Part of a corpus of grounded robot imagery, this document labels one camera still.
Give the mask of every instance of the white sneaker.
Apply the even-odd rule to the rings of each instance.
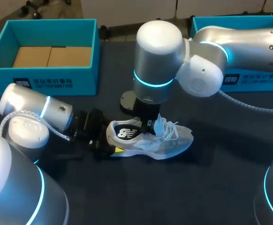
[[[126,121],[112,121],[106,130],[109,145],[124,149],[121,154],[113,156],[128,157],[134,155],[147,155],[154,159],[166,159],[176,156],[193,142],[192,131],[166,121],[158,115],[154,124],[154,132],[141,133],[142,122],[139,118]]]

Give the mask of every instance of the black table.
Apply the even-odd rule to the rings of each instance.
[[[87,112],[99,108],[113,120],[128,119],[119,99],[132,88],[134,45],[102,43],[97,96],[58,99]],[[231,95],[273,108],[270,92]],[[69,224],[255,224],[254,195],[273,159],[273,115],[218,95],[191,97],[178,85],[161,115],[191,128],[196,143],[163,161],[135,156],[98,162],[90,152],[82,161],[68,161],[58,182],[69,199]],[[196,151],[209,164],[198,163]]]

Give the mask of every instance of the shoe logo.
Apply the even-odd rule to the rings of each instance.
[[[136,129],[123,128],[123,129],[120,129],[120,131],[118,133],[118,137],[132,138],[136,134],[136,132],[137,132]]]

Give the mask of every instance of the teal box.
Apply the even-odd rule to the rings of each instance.
[[[273,15],[194,17],[191,37],[206,26],[237,30],[273,28]],[[227,69],[221,90],[225,92],[273,91],[273,73],[244,69]]]
[[[89,67],[12,68],[20,46],[92,47]],[[49,96],[95,95],[100,55],[96,19],[10,20],[0,35],[0,95],[17,83]]]

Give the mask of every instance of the cable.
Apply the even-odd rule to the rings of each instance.
[[[54,134],[56,134],[57,136],[67,140],[67,141],[70,141],[71,138],[69,136],[66,136],[66,135],[63,135],[62,133],[58,132],[57,130],[55,130],[50,124],[48,124],[43,118],[41,118],[39,115],[37,115],[36,113],[34,112],[31,112],[31,111],[27,111],[27,110],[18,110],[18,111],[14,111],[14,112],[11,112],[10,114],[8,114],[1,122],[0,124],[0,136],[2,136],[2,133],[3,133],[3,128],[6,124],[6,122],[16,116],[16,115],[30,115],[30,116],[33,116],[35,117],[40,123],[44,124],[50,131],[52,131]]]
[[[273,109],[255,107],[255,106],[243,103],[241,101],[236,100],[235,98],[232,98],[231,96],[227,95],[226,93],[222,92],[222,90],[219,90],[218,93],[220,95],[222,95],[224,98],[227,98],[228,100],[230,100],[230,101],[232,101],[232,102],[234,102],[234,103],[236,103],[238,105],[241,105],[241,106],[243,106],[245,108],[252,109],[252,110],[255,110],[255,111],[260,111],[260,112],[273,113]]]
[[[267,2],[267,0],[264,0],[263,6],[262,6],[262,8],[261,8],[261,12],[264,12],[264,6],[266,6],[266,2]]]

